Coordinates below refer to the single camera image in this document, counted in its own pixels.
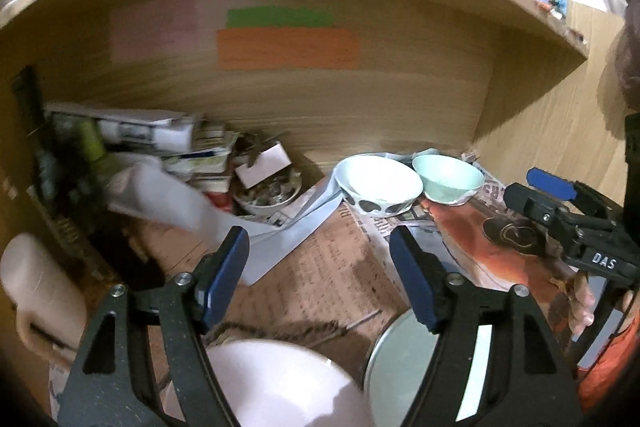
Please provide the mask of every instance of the screw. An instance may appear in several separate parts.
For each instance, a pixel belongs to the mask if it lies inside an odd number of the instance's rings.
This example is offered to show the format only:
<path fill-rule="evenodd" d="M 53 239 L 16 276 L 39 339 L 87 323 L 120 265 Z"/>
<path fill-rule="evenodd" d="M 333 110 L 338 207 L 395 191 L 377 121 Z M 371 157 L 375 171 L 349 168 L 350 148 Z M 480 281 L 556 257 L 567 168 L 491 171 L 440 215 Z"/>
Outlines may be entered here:
<path fill-rule="evenodd" d="M 518 297 L 526 297 L 527 295 L 529 295 L 529 288 L 527 288 L 524 284 L 516 284 L 513 287 L 513 292 Z"/>
<path fill-rule="evenodd" d="M 452 286 L 460 286 L 465 282 L 465 278 L 459 273 L 450 273 L 447 275 L 447 282 Z"/>
<path fill-rule="evenodd" d="M 114 284 L 111 287 L 111 297 L 120 297 L 125 292 L 124 284 Z"/>
<path fill-rule="evenodd" d="M 191 282 L 191 279 L 193 279 L 193 276 L 189 272 L 181 272 L 174 277 L 174 282 L 178 286 L 186 286 Z"/>

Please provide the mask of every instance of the round container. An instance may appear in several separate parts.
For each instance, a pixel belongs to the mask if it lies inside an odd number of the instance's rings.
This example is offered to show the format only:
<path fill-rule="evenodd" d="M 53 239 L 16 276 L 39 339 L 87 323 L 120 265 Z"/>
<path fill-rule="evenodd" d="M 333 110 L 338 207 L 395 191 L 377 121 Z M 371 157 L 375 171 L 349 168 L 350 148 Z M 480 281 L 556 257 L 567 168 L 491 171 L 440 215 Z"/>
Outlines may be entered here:
<path fill-rule="evenodd" d="M 375 427 L 400 427 L 431 362 L 438 336 L 409 310 L 382 333 L 364 376 Z"/>
<path fill-rule="evenodd" d="M 290 198 L 284 200 L 282 203 L 268 204 L 267 206 L 246 203 L 240 198 L 237 198 L 235 195 L 234 199 L 236 200 L 236 203 L 249 214 L 252 214 L 254 216 L 270 217 L 273 216 L 273 214 L 275 214 L 278 210 L 282 210 L 288 204 L 293 203 L 293 200 L 295 200 L 296 197 L 298 197 L 298 194 L 300 194 L 300 188 L 302 188 L 302 177 L 298 176 L 296 181 L 296 189 L 293 191 L 293 194 Z"/>
<path fill-rule="evenodd" d="M 369 409 L 351 377 L 315 351 L 247 340 L 207 349 L 218 383 L 242 427 L 370 427 Z M 164 411 L 183 420 L 173 384 Z"/>
<path fill-rule="evenodd" d="M 390 217 L 406 212 L 420 196 L 420 176 L 389 158 L 357 155 L 335 168 L 345 200 L 365 216 Z"/>
<path fill-rule="evenodd" d="M 436 203 L 466 203 L 484 185 L 482 172 L 450 156 L 418 156 L 412 165 L 422 179 L 424 195 Z"/>

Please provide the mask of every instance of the orange fabric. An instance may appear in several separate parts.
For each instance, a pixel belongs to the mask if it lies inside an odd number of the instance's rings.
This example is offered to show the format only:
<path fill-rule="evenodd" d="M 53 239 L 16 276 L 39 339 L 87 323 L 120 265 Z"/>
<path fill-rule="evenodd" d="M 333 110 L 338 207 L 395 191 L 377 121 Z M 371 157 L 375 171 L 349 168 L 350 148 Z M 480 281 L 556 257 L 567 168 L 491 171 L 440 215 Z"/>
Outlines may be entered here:
<path fill-rule="evenodd" d="M 340 28 L 218 30 L 221 70 L 357 70 L 358 36 Z"/>
<path fill-rule="evenodd" d="M 578 395 L 582 409 L 587 410 L 596 405 L 611 388 L 629 362 L 638 345 L 638 317 L 626 328 L 604 352 L 591 372 L 582 380 L 586 370 L 578 371 Z"/>

